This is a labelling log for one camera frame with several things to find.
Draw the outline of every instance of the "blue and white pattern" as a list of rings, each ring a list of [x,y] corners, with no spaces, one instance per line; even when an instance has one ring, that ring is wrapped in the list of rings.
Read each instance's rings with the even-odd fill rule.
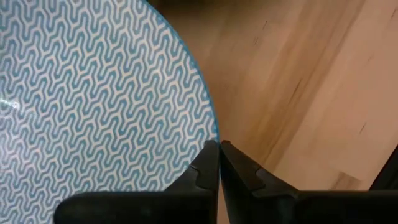
[[[0,223],[163,190],[217,137],[200,71],[148,3],[0,0]]]

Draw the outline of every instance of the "ceramic bowl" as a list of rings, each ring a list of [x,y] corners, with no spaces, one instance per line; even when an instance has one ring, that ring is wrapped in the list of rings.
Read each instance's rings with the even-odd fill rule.
[[[163,190],[217,139],[202,75],[144,1],[0,1],[0,223]]]

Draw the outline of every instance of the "wooden surface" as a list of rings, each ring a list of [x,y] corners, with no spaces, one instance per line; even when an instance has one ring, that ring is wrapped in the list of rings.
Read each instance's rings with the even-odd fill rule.
[[[222,139],[299,189],[368,189],[398,143],[398,1],[160,1]]]

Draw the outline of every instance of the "light wood surface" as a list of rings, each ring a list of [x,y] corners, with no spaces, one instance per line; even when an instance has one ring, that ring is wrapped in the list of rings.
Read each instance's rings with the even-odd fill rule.
[[[170,1],[221,138],[299,189],[368,189],[398,143],[398,1]]]

